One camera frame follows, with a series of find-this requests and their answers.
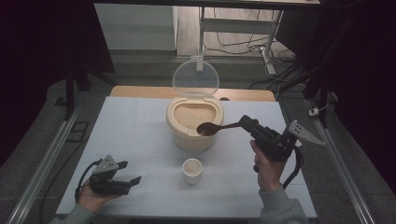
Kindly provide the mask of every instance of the paper cup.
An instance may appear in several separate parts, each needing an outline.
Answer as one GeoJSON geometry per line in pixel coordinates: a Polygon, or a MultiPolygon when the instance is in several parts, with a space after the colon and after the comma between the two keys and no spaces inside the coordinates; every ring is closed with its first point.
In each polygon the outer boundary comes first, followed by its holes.
{"type": "Polygon", "coordinates": [[[196,159],[188,159],[183,163],[184,180],[193,185],[201,179],[202,164],[196,159]]]}

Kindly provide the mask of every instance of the gray sleeve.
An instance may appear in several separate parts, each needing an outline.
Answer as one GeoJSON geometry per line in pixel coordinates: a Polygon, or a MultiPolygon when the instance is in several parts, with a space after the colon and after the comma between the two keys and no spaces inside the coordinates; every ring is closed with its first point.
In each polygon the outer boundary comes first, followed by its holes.
{"type": "Polygon", "coordinates": [[[308,223],[303,208],[297,199],[290,199],[283,187],[274,191],[259,190],[264,208],[260,215],[262,224],[308,223]]]}
{"type": "Polygon", "coordinates": [[[63,220],[59,218],[54,218],[49,224],[88,224],[95,217],[95,213],[85,207],[76,204],[74,209],[67,215],[63,220]]]}

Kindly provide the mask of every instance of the spoon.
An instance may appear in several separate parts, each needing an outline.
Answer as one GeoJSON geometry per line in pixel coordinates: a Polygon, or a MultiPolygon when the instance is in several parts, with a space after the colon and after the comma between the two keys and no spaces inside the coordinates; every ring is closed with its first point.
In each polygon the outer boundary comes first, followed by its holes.
{"type": "MultiPolygon", "coordinates": [[[[254,119],[253,122],[255,124],[259,124],[259,121],[257,119],[254,119]]],[[[227,124],[227,125],[223,125],[223,126],[214,124],[212,122],[205,122],[198,126],[197,132],[198,132],[198,134],[200,134],[202,136],[210,136],[210,135],[217,133],[221,129],[229,129],[229,128],[236,128],[236,127],[241,127],[239,122],[227,124]]]]}

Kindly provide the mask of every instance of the open lid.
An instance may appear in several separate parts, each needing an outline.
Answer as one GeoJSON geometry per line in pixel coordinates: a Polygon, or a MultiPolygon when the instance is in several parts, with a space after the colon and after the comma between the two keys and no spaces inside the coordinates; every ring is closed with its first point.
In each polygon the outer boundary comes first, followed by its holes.
{"type": "Polygon", "coordinates": [[[179,94],[213,95],[219,88],[219,74],[202,59],[192,59],[177,68],[172,85],[179,94]]]}

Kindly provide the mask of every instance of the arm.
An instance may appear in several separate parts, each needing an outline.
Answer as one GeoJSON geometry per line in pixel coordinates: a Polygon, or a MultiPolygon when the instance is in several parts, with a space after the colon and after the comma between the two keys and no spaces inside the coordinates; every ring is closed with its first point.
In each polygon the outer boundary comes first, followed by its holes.
{"type": "Polygon", "coordinates": [[[265,224],[307,223],[300,202],[290,199],[279,182],[286,162],[270,161],[253,140],[250,144],[256,153],[254,162],[259,166],[259,195],[264,205],[260,216],[261,222],[265,224]]]}
{"type": "Polygon", "coordinates": [[[92,191],[88,185],[89,180],[85,181],[84,187],[79,194],[78,203],[69,215],[63,220],[54,218],[49,224],[85,224],[90,223],[96,213],[106,202],[119,198],[120,195],[99,195],[92,191]]]}

